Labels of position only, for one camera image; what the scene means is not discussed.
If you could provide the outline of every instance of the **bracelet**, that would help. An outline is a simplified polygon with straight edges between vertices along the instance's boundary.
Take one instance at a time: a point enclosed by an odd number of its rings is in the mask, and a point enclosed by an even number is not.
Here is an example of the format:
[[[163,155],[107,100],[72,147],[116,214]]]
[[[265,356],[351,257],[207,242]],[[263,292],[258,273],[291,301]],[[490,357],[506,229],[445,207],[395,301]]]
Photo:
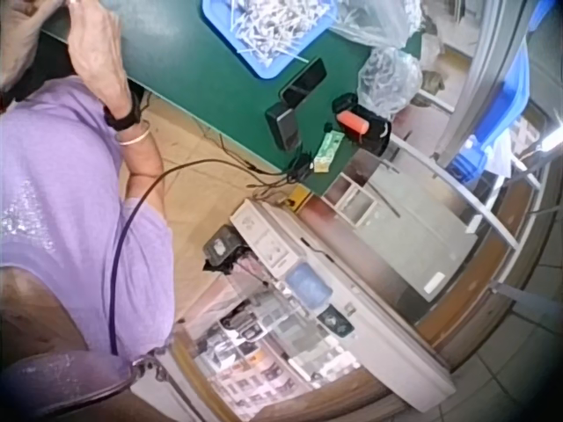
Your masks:
[[[144,138],[146,138],[147,136],[149,136],[150,134],[150,123],[147,120],[143,120],[144,123],[146,123],[148,125],[147,130],[144,131],[144,133],[139,136],[138,138],[135,138],[132,141],[126,141],[126,142],[119,142],[119,140],[117,140],[117,137],[119,136],[119,134],[117,134],[115,136],[117,143],[119,143],[122,147],[127,147],[128,145],[133,145],[134,143],[138,143],[142,140],[144,140]]]

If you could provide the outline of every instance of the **lavender shirt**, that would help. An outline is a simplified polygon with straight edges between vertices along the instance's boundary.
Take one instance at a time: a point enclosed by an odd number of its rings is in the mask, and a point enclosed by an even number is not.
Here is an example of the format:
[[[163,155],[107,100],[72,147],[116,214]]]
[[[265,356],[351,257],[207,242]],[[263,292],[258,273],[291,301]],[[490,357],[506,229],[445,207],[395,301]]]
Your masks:
[[[120,149],[102,105],[72,76],[50,81],[0,118],[0,266],[43,281],[91,350],[109,353],[113,253],[137,200],[122,202]],[[163,346],[174,316],[172,234],[143,205],[117,279],[120,354]]]

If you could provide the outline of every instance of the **green workbench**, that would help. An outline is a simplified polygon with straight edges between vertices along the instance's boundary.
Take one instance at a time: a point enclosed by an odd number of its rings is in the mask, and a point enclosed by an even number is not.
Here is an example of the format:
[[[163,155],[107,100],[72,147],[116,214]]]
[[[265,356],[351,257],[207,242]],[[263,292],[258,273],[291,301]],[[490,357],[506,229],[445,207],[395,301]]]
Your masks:
[[[305,64],[293,61],[277,78],[259,79],[209,26],[201,13],[201,0],[102,3],[121,18],[123,60],[129,77],[274,167],[287,167],[294,154],[276,147],[264,112],[279,100],[280,90]],[[46,26],[48,33],[61,40],[68,30],[66,11],[57,13]],[[406,51],[419,55],[420,36],[411,38]],[[309,60],[322,57],[328,74],[296,110],[303,151],[316,153],[324,124],[333,121],[333,99],[356,90],[358,70],[368,55],[368,47],[329,31],[301,53]],[[345,142],[330,173],[312,175],[305,184],[322,194],[354,152],[355,147]]]

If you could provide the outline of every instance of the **black phone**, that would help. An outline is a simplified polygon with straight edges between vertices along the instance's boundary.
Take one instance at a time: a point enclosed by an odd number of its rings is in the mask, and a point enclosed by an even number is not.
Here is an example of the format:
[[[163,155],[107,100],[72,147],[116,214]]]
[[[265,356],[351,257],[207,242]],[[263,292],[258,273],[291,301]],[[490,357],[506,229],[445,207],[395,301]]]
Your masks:
[[[289,108],[295,109],[325,78],[325,64],[318,58],[281,90],[280,98]]]

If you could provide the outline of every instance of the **black watch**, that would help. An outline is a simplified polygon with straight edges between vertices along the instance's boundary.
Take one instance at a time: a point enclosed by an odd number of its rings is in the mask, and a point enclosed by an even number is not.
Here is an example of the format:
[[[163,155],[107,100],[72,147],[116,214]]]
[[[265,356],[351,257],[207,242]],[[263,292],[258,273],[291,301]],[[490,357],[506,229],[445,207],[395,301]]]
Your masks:
[[[104,107],[104,120],[109,127],[112,127],[117,132],[127,130],[130,127],[141,123],[141,104],[137,96],[131,92],[131,103],[133,107],[127,116],[123,119],[115,119],[107,107]]]

